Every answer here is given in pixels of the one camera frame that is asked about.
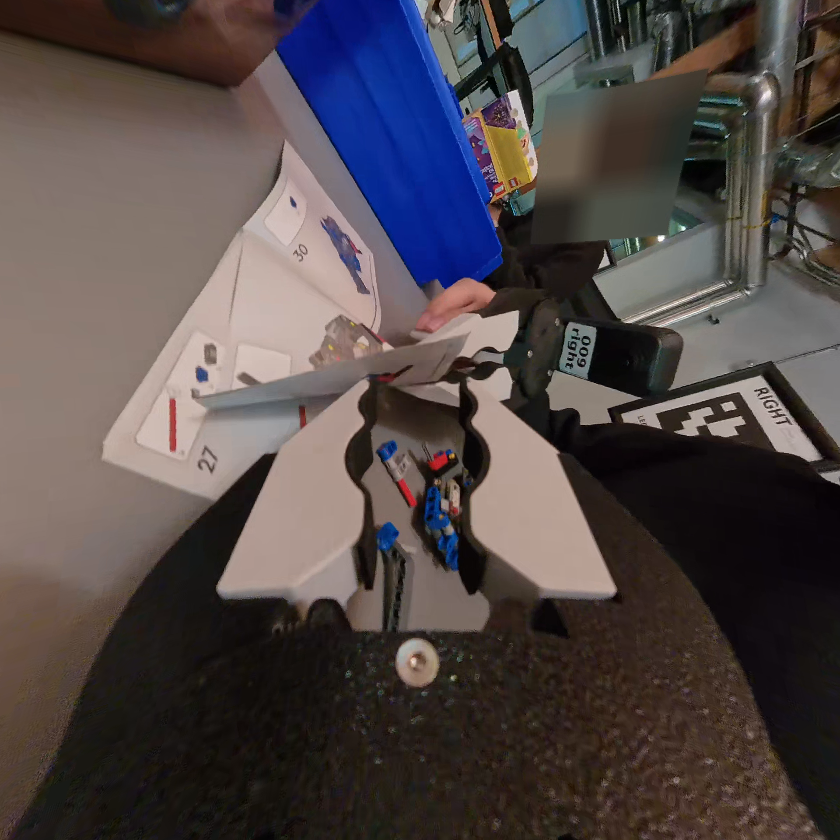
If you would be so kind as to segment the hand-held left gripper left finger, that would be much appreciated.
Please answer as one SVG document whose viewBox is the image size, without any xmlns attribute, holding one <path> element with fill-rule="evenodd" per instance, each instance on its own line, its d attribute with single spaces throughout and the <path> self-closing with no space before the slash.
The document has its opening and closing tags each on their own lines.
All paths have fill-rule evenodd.
<svg viewBox="0 0 840 840">
<path fill-rule="evenodd" d="M 284 444 L 217 583 L 225 600 L 284 599 L 304 614 L 375 585 L 377 386 L 362 380 Z"/>
</svg>

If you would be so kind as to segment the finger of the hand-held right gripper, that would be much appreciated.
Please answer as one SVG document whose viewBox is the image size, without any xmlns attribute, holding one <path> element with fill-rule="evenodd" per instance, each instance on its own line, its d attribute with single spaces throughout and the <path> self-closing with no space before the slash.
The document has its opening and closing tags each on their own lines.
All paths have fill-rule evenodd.
<svg viewBox="0 0 840 840">
<path fill-rule="evenodd" d="M 472 359 L 481 352 L 504 354 L 518 335 L 519 311 L 506 311 L 489 317 L 473 313 L 468 315 L 462 326 L 465 341 L 459 351 L 460 358 Z"/>
<path fill-rule="evenodd" d="M 453 382 L 484 382 L 496 377 L 500 382 L 515 382 L 502 354 L 480 351 L 478 358 L 459 356 L 453 362 Z"/>
</svg>

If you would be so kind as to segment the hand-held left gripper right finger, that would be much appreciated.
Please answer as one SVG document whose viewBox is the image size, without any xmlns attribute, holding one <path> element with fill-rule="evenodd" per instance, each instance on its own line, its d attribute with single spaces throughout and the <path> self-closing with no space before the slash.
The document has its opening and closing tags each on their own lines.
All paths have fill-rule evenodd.
<svg viewBox="0 0 840 840">
<path fill-rule="evenodd" d="M 475 381 L 459 384 L 458 574 L 489 602 L 611 600 L 617 594 L 560 452 Z"/>
</svg>

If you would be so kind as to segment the partly built lego vehicle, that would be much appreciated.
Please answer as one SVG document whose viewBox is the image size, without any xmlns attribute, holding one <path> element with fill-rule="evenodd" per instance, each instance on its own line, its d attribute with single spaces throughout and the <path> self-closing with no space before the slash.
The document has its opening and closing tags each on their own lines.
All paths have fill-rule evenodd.
<svg viewBox="0 0 840 840">
<path fill-rule="evenodd" d="M 433 451 L 423 442 L 423 528 L 436 561 L 459 571 L 459 546 L 467 489 L 474 477 L 453 448 Z"/>
</svg>

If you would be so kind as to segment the dark grey lego L beam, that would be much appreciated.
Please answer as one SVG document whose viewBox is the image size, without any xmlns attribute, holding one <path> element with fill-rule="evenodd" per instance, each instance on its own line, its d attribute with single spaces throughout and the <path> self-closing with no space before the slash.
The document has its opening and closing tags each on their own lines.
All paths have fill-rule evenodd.
<svg viewBox="0 0 840 840">
<path fill-rule="evenodd" d="M 401 627 L 406 576 L 416 549 L 401 541 L 400 532 L 390 521 L 378 526 L 375 539 L 384 571 L 382 631 L 397 633 Z"/>
</svg>

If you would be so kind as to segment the red lego axle with connectors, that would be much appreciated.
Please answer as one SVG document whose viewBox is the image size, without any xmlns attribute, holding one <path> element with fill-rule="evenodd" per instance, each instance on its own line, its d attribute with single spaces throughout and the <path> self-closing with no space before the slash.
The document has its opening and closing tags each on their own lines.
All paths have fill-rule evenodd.
<svg viewBox="0 0 840 840">
<path fill-rule="evenodd" d="M 376 449 L 376 454 L 407 506 L 414 509 L 417 501 L 406 482 L 406 473 L 412 464 L 408 453 L 400 450 L 396 441 L 391 439 L 384 441 Z"/>
</svg>

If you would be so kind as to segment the lego instruction booklet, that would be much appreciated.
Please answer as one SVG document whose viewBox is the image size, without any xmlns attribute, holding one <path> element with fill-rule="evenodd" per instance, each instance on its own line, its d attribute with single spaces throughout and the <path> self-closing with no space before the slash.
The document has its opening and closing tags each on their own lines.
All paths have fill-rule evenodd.
<svg viewBox="0 0 840 840">
<path fill-rule="evenodd" d="M 289 141 L 237 232 L 102 444 L 102 460 L 215 500 L 299 429 L 294 402 L 242 391 L 382 350 L 373 252 Z"/>
</svg>

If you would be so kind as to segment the person's right forearm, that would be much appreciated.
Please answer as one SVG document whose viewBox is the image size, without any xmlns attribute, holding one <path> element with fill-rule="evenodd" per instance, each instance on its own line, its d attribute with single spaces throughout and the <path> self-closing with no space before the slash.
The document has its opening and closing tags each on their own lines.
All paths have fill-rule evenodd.
<svg viewBox="0 0 840 840">
<path fill-rule="evenodd" d="M 532 213 L 518 216 L 493 206 L 490 215 L 500 241 L 502 263 L 483 281 L 495 295 L 479 310 L 482 317 L 552 299 L 569 319 L 615 319 L 594 283 L 606 254 L 606 242 L 534 245 Z"/>
</svg>

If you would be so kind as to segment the lego set box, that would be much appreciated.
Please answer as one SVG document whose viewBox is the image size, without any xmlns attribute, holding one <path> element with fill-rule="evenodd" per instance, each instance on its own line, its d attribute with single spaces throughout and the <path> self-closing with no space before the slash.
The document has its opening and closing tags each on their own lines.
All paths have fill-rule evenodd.
<svg viewBox="0 0 840 840">
<path fill-rule="evenodd" d="M 4 33 L 66 46 L 218 87 L 236 87 L 280 39 L 272 2 L 163 2 L 169 20 L 128 22 L 118 7 L 157 2 L 2 1 Z"/>
</svg>

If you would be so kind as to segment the person's right hand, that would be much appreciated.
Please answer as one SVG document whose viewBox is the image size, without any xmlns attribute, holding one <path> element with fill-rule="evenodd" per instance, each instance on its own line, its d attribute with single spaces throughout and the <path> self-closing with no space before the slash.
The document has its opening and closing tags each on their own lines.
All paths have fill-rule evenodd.
<svg viewBox="0 0 840 840">
<path fill-rule="evenodd" d="M 420 333 L 435 333 L 460 316 L 486 308 L 496 294 L 481 281 L 470 278 L 458 280 L 427 304 L 414 329 Z"/>
</svg>

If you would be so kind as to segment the framed black white marker board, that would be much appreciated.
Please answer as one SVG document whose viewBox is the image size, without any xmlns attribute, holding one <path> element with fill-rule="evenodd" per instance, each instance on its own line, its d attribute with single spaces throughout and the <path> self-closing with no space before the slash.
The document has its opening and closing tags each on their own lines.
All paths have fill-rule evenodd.
<svg viewBox="0 0 840 840">
<path fill-rule="evenodd" d="M 636 398 L 608 414 L 615 424 L 792 455 L 838 484 L 838 442 L 773 362 Z"/>
</svg>

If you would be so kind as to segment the person's black clothing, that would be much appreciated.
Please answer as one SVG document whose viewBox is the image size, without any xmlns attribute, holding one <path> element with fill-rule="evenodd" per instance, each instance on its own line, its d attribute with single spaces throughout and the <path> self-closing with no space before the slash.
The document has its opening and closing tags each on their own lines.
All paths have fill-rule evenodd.
<svg viewBox="0 0 840 840">
<path fill-rule="evenodd" d="M 827 838 L 839 837 L 839 488 L 803 459 L 719 437 L 583 425 L 538 409 L 663 546 L 733 647 L 776 752 Z"/>
</svg>

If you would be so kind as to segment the purple and yellow toy box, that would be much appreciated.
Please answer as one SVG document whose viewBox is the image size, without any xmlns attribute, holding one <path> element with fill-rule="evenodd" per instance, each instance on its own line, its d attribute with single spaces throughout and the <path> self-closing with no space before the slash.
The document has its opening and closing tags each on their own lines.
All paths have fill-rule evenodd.
<svg viewBox="0 0 840 840">
<path fill-rule="evenodd" d="M 491 203 L 534 182 L 538 158 L 519 91 L 505 93 L 466 115 L 462 123 Z"/>
</svg>

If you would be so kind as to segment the silver metal pipe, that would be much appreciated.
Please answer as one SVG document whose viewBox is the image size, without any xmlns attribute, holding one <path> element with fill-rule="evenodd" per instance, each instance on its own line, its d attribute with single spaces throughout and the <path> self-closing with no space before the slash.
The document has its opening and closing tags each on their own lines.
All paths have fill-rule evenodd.
<svg viewBox="0 0 840 840">
<path fill-rule="evenodd" d="M 722 154 L 723 206 L 684 195 L 675 210 L 693 225 L 661 234 L 595 277 L 621 321 L 675 326 L 741 305 L 764 288 L 780 104 L 779 82 L 767 71 L 707 79 L 696 122 L 718 133 L 706 152 Z"/>
</svg>

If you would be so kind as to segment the blue plastic bin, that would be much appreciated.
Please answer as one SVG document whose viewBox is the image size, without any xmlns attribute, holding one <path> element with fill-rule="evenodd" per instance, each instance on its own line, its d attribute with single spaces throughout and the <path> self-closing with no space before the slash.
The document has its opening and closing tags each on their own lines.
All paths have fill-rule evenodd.
<svg viewBox="0 0 840 840">
<path fill-rule="evenodd" d="M 501 265 L 490 192 L 414 2 L 316 2 L 276 51 L 418 286 Z"/>
</svg>

